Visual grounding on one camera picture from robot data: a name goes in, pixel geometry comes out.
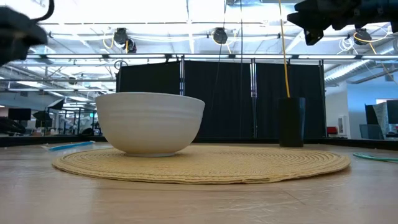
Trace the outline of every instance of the white ceramic bowl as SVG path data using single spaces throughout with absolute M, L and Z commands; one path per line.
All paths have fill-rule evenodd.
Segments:
M 198 134 L 205 102 L 163 93 L 113 93 L 96 98 L 106 140 L 130 156 L 172 156 Z

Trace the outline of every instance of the black curtain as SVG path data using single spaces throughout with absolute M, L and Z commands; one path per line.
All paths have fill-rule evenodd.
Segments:
M 121 67 L 116 76 L 117 92 L 180 94 L 180 62 Z
M 252 137 L 250 84 L 250 64 L 185 62 L 185 95 L 206 103 L 197 138 Z
M 284 65 L 257 63 L 257 136 L 278 138 L 278 99 L 287 97 Z M 291 97 L 305 98 L 305 139 L 326 136 L 323 68 L 289 65 Z

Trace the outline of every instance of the round placemat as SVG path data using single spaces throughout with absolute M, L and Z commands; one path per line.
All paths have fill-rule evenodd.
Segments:
M 350 159 L 278 147 L 188 146 L 172 157 L 131 157 L 117 149 L 76 152 L 53 161 L 73 174 L 178 184 L 269 183 L 335 172 Z

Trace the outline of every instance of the black vase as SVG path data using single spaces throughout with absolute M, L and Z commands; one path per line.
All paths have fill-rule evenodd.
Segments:
M 279 146 L 303 147 L 305 98 L 281 98 L 278 105 Z

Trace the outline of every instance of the computer screen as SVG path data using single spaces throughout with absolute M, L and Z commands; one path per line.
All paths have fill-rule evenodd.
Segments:
M 31 109 L 25 108 L 9 108 L 8 118 L 14 121 L 30 121 L 32 116 Z

